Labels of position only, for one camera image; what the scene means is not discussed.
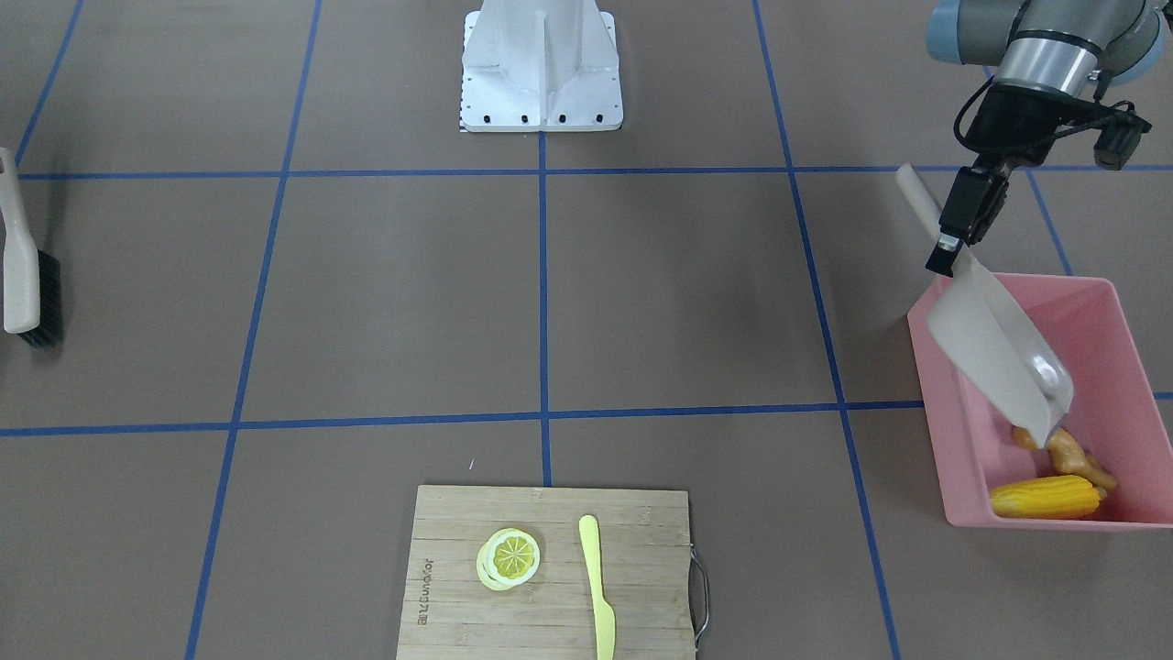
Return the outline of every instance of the lemon slice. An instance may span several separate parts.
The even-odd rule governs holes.
[[[476,553],[476,577],[490,590],[506,591],[533,578],[541,560],[537,540],[508,528],[489,537]]]

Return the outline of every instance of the white brush handle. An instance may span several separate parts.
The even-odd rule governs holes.
[[[0,215],[4,215],[4,328],[13,335],[41,324],[41,271],[20,198],[16,158],[0,147]]]
[[[913,212],[916,213],[929,236],[936,240],[937,234],[941,233],[941,204],[937,203],[933,192],[929,192],[921,175],[916,173],[913,165],[904,163],[896,170],[896,185],[900,185],[900,191],[904,193],[908,205],[913,206]]]

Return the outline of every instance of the brush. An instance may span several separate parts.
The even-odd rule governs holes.
[[[0,215],[4,216],[4,328],[34,349],[61,342],[61,263],[36,249],[20,198],[16,161],[0,147]]]

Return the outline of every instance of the white mounting bracket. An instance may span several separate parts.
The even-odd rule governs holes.
[[[619,128],[615,43],[615,18],[595,0],[484,0],[465,19],[461,129]]]

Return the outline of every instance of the brand logo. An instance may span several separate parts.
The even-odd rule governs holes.
[[[423,560],[423,588],[420,590],[420,613],[415,619],[415,625],[428,625],[428,600],[432,596],[432,560]]]

